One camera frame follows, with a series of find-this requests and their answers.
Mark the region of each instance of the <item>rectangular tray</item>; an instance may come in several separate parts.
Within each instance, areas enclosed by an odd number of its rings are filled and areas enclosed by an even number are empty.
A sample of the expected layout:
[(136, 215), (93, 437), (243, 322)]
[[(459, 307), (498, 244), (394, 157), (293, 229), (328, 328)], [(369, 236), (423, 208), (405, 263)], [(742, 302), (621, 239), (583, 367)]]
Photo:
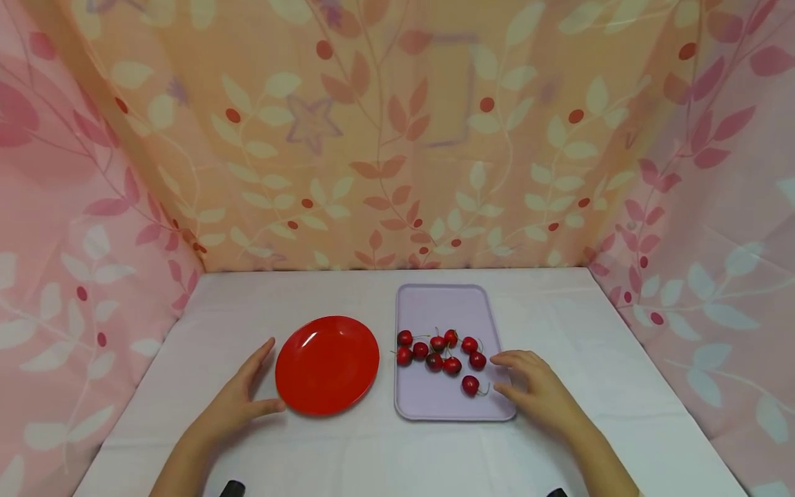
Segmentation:
[[(404, 329), (415, 336), (433, 336), (437, 326), (442, 335), (455, 329), (460, 339), (480, 339), (481, 352), (487, 358), (502, 351), (488, 296), (478, 285), (403, 285), (397, 290), (396, 309), (396, 337)], [(416, 338), (415, 342), (418, 340), (428, 343), (430, 338)], [(455, 378), (443, 371), (432, 373), (421, 361), (407, 367), (395, 364), (398, 414), (412, 421), (508, 421), (516, 415), (516, 406), (493, 388), (488, 395), (474, 398), (461, 390), (461, 379), (466, 375), (475, 376), (482, 391), (494, 382), (510, 384), (504, 368), (488, 363), (482, 371), (474, 371), (469, 356), (461, 351), (460, 340), (452, 354), (463, 364)]]

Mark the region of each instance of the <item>round plate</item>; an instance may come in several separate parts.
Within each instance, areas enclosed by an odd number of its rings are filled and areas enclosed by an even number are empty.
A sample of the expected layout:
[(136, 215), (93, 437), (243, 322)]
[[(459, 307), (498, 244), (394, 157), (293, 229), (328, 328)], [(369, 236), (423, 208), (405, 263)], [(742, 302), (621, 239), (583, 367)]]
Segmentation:
[(276, 361), (276, 388), (299, 413), (328, 416), (355, 404), (377, 371), (378, 344), (367, 326), (350, 317), (326, 316), (285, 342)]

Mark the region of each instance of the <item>table surface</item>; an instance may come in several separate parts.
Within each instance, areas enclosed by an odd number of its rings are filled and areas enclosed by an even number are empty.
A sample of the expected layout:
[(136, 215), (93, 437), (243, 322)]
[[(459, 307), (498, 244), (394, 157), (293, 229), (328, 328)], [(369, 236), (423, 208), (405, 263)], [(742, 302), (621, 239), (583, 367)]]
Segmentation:
[[(209, 274), (169, 333), (76, 495), (147, 495), (185, 428), (267, 337), (343, 314), (378, 340), (370, 392), (336, 417), (288, 412), (232, 441), (205, 495), (587, 495), (565, 448), (524, 417), (411, 422), (394, 411), (395, 294), (405, 283), (475, 283), (502, 345), (545, 358), (647, 497), (743, 497), (723, 461), (585, 269)], [(273, 369), (256, 398), (276, 395)]]

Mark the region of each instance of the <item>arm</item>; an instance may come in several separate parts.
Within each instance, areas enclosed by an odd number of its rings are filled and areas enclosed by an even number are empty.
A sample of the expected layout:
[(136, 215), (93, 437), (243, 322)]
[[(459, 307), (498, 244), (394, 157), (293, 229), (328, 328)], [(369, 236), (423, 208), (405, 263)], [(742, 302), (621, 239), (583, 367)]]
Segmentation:
[(565, 442), (591, 497), (640, 495), (607, 439), (542, 358), (530, 351), (505, 351), (492, 357), (491, 362), (509, 367), (527, 380), (527, 391), (504, 383), (495, 384), (494, 389)]
[(249, 421), (285, 410), (278, 398), (251, 401), (251, 383), (270, 353), (271, 338), (240, 367), (174, 446), (149, 497), (196, 497), (221, 442)]

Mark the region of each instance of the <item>left hand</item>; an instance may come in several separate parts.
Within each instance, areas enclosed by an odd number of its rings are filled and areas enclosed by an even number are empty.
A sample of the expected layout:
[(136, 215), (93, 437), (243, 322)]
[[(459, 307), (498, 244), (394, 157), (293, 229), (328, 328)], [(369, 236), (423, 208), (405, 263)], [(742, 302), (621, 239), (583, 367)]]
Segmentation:
[(285, 403), (279, 398), (251, 400), (251, 384), (275, 343), (275, 339), (268, 339), (246, 360), (188, 429), (192, 436), (210, 444), (218, 444), (249, 421), (285, 410)]

